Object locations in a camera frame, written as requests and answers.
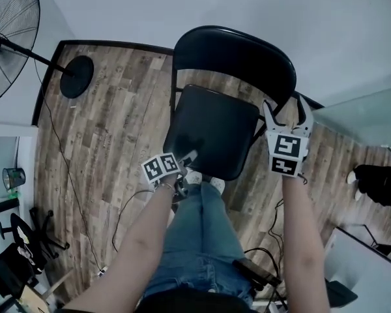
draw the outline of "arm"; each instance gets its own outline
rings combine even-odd
[[[330,312],[326,292],[325,252],[306,187],[283,177],[284,269],[290,313]]]
[[[176,175],[164,179],[174,185]],[[95,313],[131,313],[161,259],[172,191],[156,189],[146,207],[124,235],[119,252],[105,275],[65,306]]]

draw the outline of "fan base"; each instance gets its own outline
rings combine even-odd
[[[63,74],[61,76],[60,90],[68,98],[79,97],[90,85],[94,73],[94,64],[90,57],[80,55],[71,60],[66,69],[74,76]]]

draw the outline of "chair seat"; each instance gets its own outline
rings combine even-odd
[[[180,159],[193,149],[190,168],[225,181],[236,179],[255,134],[259,109],[210,89],[187,85],[179,99],[164,152]]]

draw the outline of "sneaker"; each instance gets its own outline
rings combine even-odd
[[[346,178],[346,183],[347,183],[348,185],[351,185],[351,184],[354,183],[356,180],[357,180],[357,178],[356,178],[355,172],[354,172],[354,171],[351,171],[351,172],[348,174],[347,178]]]
[[[214,188],[216,188],[217,190],[219,190],[220,195],[223,194],[224,187],[225,187],[225,183],[224,183],[223,180],[218,179],[217,177],[212,177],[212,179],[210,180],[210,184],[211,184]]]
[[[200,185],[203,180],[203,175],[198,171],[187,169],[185,180],[189,185]]]
[[[355,192],[355,201],[360,200],[360,198],[362,197],[362,195],[363,195],[363,193],[361,193],[361,191],[359,191],[359,189],[356,190],[356,192]]]

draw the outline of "black pants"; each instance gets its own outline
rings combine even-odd
[[[391,206],[391,167],[360,165],[354,172],[361,193],[375,203]]]

